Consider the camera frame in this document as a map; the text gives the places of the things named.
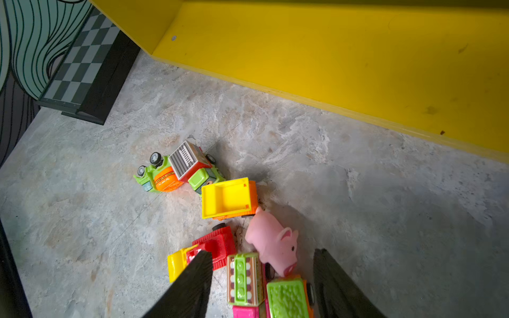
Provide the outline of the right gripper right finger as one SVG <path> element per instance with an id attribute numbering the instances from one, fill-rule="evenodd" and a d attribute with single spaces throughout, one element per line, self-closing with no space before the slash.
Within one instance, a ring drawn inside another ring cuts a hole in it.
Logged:
<path id="1" fill-rule="evenodd" d="M 326 249 L 315 249 L 315 304 L 322 317 L 384 317 Z"/>

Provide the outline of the green orange tractor toy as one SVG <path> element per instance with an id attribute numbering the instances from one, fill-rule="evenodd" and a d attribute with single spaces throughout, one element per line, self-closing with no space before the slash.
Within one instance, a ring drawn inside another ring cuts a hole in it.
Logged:
<path id="1" fill-rule="evenodd" d="M 148 166 L 138 167 L 133 176 L 145 192 L 173 192 L 184 185 L 184 182 L 177 178 L 169 156 L 154 152 L 149 161 Z"/>

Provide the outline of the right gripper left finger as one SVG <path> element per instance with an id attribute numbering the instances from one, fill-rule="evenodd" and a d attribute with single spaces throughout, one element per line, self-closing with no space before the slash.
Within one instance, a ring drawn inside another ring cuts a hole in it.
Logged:
<path id="1" fill-rule="evenodd" d="M 144 316 L 205 317 L 212 278 L 212 255 L 201 251 Z"/>

